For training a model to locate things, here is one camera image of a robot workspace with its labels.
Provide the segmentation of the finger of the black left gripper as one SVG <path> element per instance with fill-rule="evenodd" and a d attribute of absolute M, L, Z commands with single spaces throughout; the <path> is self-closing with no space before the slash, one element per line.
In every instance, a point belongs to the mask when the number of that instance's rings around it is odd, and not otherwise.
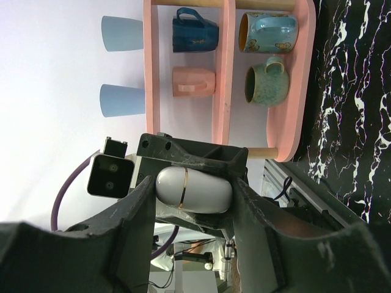
<path fill-rule="evenodd" d="M 223 239 L 232 238 L 232 207 L 224 213 L 197 214 L 167 206 L 157 200 L 156 221 L 169 223 Z"/>
<path fill-rule="evenodd" d="M 247 177 L 248 149 L 174 138 L 159 133 L 141 135 L 137 156 L 141 158 L 137 182 L 156 177 L 166 167 L 187 167 L 231 181 Z"/>

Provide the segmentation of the white oval charging case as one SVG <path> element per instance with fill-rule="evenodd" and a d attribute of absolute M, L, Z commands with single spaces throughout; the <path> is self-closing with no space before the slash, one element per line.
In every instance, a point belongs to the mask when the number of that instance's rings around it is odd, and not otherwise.
<path fill-rule="evenodd" d="M 226 179 L 185 167 L 164 168 L 155 186 L 162 203 L 198 214 L 222 214 L 233 198 L 232 186 Z"/>

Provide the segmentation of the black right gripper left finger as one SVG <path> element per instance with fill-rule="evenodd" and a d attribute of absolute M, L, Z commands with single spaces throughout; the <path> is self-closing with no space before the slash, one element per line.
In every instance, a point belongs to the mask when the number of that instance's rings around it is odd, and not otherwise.
<path fill-rule="evenodd" d="M 147 292 L 155 182 L 65 231 L 1 225 L 2 292 Z"/>

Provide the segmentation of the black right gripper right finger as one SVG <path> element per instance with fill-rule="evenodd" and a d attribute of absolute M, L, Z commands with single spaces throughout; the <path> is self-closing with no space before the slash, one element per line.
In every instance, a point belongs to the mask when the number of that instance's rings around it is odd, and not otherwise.
<path fill-rule="evenodd" d="M 233 224 L 244 292 L 389 292 L 390 227 L 329 231 L 232 182 Z"/>

